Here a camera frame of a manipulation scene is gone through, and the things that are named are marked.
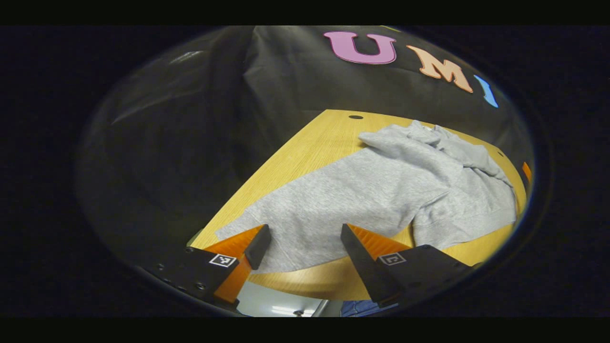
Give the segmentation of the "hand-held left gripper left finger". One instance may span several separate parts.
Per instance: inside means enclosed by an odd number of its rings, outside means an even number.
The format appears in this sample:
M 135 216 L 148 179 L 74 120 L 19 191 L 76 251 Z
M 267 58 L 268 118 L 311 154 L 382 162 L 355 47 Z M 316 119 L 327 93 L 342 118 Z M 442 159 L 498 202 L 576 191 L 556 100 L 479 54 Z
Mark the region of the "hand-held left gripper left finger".
M 268 224 L 206 248 L 174 248 L 143 269 L 175 289 L 212 305 L 238 305 L 238 295 L 257 271 L 272 242 Z

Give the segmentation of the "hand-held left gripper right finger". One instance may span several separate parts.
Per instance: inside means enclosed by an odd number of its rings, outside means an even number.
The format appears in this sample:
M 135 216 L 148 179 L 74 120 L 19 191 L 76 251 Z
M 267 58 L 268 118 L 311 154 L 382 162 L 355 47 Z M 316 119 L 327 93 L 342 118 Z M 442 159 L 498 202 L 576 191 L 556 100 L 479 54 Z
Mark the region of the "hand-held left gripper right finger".
M 343 224 L 340 239 L 370 299 L 381 308 L 427 301 L 473 271 L 431 245 L 410 247 L 354 224 Z

